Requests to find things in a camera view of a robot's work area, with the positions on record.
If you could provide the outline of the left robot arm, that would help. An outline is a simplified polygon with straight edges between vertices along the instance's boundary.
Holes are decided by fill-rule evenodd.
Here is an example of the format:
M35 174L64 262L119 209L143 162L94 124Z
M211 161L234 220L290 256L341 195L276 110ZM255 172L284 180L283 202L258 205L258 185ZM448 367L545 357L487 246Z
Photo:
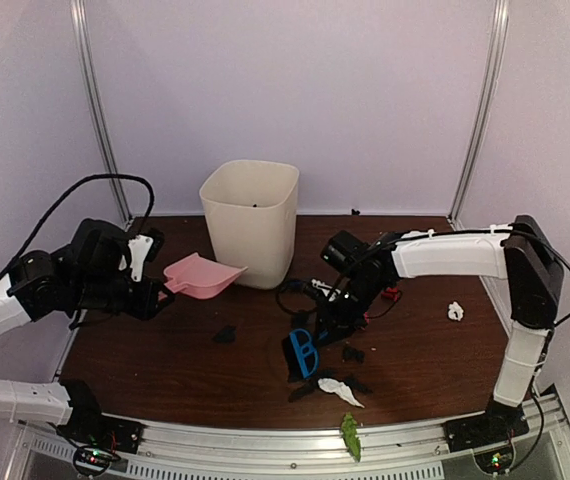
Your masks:
M174 299L159 279L144 273L164 244L157 229L126 232L85 219L72 240L48 253L34 250L10 262L0 275L0 336L53 312L74 326L84 311L154 318ZM25 383L0 380L0 419L70 425L88 444L102 442L109 424L82 381Z

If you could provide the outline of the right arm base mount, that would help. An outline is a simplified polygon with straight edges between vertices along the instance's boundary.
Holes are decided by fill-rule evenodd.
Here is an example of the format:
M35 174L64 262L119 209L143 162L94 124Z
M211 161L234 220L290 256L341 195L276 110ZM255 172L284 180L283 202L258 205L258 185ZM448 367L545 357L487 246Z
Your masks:
M522 405L507 406L494 399L483 412L448 420L443 429L450 452L507 442L513 435L529 432Z

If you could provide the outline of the blue hand brush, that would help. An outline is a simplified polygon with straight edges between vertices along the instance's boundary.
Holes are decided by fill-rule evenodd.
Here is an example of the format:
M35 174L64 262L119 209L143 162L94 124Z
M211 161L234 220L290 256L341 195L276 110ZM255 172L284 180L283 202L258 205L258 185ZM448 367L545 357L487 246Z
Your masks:
M309 331L301 328L291 330L281 341L288 367L289 383L311 378L319 366L319 354Z

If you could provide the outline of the pink plastic dustpan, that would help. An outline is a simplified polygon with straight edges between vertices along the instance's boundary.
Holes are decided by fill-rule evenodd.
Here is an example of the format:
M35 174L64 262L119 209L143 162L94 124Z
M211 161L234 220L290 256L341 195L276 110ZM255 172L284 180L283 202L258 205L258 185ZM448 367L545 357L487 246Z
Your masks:
M174 294L208 300L246 272L247 268L232 267L192 253L168 265L164 270L165 286Z

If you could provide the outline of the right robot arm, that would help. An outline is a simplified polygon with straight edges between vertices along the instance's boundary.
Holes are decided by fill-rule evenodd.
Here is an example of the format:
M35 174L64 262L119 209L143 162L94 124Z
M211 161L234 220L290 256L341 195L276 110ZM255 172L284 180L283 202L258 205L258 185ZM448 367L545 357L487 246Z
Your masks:
M509 340L491 399L477 430L500 440L516 417L555 330L563 267L537 222L514 222L450 232L387 232L373 243L347 231L326 244L323 259L339 274L316 302L316 345L351 336L387 287L424 276L476 276L506 281L511 302Z

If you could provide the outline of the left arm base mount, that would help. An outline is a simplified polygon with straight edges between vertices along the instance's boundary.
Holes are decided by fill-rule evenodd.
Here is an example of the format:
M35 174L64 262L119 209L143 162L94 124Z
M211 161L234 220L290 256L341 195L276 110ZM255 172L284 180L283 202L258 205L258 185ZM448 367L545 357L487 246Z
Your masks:
M138 421L103 413L89 386L81 380L63 380L72 413L69 420L58 425L60 434L78 443L91 444L105 450L136 454L144 425Z

